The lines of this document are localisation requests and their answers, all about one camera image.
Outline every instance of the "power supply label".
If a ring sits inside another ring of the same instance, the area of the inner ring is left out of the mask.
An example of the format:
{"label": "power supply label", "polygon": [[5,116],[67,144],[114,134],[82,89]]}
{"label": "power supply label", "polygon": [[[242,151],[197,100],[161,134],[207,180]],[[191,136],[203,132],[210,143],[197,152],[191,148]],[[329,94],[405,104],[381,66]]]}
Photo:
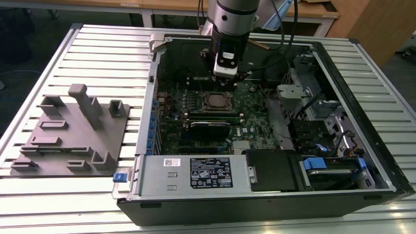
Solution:
{"label": "power supply label", "polygon": [[190,187],[193,189],[233,187],[229,157],[190,158]]}

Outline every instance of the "motherboard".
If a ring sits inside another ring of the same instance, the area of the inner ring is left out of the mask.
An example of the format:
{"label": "motherboard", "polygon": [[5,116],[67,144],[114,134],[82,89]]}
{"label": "motherboard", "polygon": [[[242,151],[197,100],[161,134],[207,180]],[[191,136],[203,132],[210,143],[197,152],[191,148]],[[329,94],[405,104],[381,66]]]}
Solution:
{"label": "motherboard", "polygon": [[265,107],[270,90],[249,81],[226,91],[194,87],[186,83],[158,86],[161,154],[227,155],[274,149]]}

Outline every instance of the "table surface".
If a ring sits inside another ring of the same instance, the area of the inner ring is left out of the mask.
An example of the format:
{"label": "table surface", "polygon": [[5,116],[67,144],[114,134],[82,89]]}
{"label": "table surface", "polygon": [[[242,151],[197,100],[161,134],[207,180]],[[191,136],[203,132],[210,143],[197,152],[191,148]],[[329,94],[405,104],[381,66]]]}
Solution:
{"label": "table surface", "polygon": [[[10,140],[0,155],[0,233],[377,233],[410,234],[416,230],[416,195],[387,205],[369,206],[338,218],[246,222],[197,226],[137,227],[111,199],[113,182],[109,177],[90,178],[6,178],[11,161],[19,155],[19,146],[41,116],[37,104],[43,95],[65,96],[71,83],[89,86],[87,94],[99,102],[119,99],[133,109],[123,134],[118,168],[133,166],[134,144],[138,135],[150,60],[151,33],[197,35],[195,30],[143,29],[103,25],[83,25],[70,29],[62,45],[38,78],[23,103],[29,106],[14,117],[14,126],[1,140]],[[275,39],[278,35],[251,34],[251,39]],[[321,42],[343,77],[349,89],[386,144],[403,175],[416,189],[416,114],[406,110],[390,83],[367,64],[367,57],[347,39],[298,37],[295,40]],[[117,191],[125,193],[127,183]]]}
{"label": "table surface", "polygon": [[[139,7],[159,10],[197,11],[198,0],[18,0],[29,2],[73,4],[106,7]],[[203,0],[203,11],[207,10],[207,0]],[[286,16],[294,15],[293,5]],[[338,12],[327,12],[319,3],[298,3],[298,17],[305,18],[331,18],[339,17]]]}

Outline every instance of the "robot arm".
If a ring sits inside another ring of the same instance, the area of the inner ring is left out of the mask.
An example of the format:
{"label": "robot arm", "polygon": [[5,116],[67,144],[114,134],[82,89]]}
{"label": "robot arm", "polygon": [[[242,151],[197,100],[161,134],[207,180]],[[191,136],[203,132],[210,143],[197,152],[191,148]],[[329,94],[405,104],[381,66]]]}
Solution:
{"label": "robot arm", "polygon": [[[293,0],[274,0],[282,17]],[[237,82],[241,76],[238,65],[243,55],[249,33],[254,26],[277,30],[279,22],[270,0],[210,0],[207,19],[201,31],[210,35],[210,48],[202,51],[213,78],[221,83]]]}

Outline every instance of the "white sticker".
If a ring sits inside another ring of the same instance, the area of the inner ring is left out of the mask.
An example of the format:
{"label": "white sticker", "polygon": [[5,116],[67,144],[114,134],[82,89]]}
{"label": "white sticker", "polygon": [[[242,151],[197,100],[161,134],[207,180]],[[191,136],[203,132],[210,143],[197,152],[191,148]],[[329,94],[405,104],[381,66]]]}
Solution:
{"label": "white sticker", "polygon": [[179,158],[165,158],[162,165],[165,167],[179,167],[181,165],[181,159]]}
{"label": "white sticker", "polygon": [[134,6],[138,7],[138,4],[127,4],[127,3],[119,3],[121,6]]}

